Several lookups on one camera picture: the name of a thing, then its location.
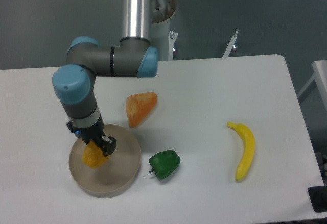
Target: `yellow object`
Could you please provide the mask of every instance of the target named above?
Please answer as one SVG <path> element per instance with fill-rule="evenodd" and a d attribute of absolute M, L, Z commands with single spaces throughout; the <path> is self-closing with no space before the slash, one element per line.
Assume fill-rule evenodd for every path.
<path fill-rule="evenodd" d="M 235 179 L 236 181 L 241 181 L 246 176 L 249 168 L 251 166 L 254 151 L 255 151 L 255 139 L 252 131 L 248 128 L 248 126 L 243 125 L 241 123 L 232 123 L 228 122 L 227 126 L 229 128 L 234 129 L 237 134 L 241 137 L 244 143 L 244 151 L 242 159 L 239 163 L 239 166 L 236 170 Z"/>
<path fill-rule="evenodd" d="M 102 150 L 93 141 L 87 145 L 82 156 L 83 163 L 93 169 L 103 165 L 108 159 L 109 155 L 104 157 Z"/>

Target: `metal cylinder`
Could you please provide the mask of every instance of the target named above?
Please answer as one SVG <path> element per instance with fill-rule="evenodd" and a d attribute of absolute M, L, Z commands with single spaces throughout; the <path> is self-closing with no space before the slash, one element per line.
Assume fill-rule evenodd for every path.
<path fill-rule="evenodd" d="M 123 0 L 122 38 L 140 37 L 150 40 L 151 0 Z"/>

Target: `yellow bell pepper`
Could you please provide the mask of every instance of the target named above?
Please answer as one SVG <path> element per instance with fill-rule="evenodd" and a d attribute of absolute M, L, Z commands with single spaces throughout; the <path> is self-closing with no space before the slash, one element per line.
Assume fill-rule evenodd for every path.
<path fill-rule="evenodd" d="M 97 145 L 91 141 L 86 149 L 84 150 L 82 161 L 84 164 L 89 166 L 92 169 L 98 168 L 103 165 L 109 159 L 103 156 L 102 150 L 97 147 Z"/>

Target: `orange wedge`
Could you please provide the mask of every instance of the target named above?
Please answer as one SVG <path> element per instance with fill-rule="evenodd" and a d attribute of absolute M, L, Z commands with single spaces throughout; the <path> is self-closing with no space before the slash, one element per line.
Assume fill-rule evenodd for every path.
<path fill-rule="evenodd" d="M 137 127 L 157 104 L 154 92 L 131 95 L 126 99 L 126 113 L 130 128 Z"/>

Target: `orange object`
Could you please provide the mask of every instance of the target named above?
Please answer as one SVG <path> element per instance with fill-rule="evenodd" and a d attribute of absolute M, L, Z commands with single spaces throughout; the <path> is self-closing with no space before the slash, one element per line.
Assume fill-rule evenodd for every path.
<path fill-rule="evenodd" d="M 92 169 L 100 167 L 108 159 L 109 155 L 104 157 L 102 150 L 98 148 L 98 146 L 93 141 L 90 141 L 90 143 L 87 145 L 82 156 L 83 163 Z"/>
<path fill-rule="evenodd" d="M 157 104 L 154 92 L 131 95 L 126 99 L 126 113 L 130 128 L 137 127 Z"/>

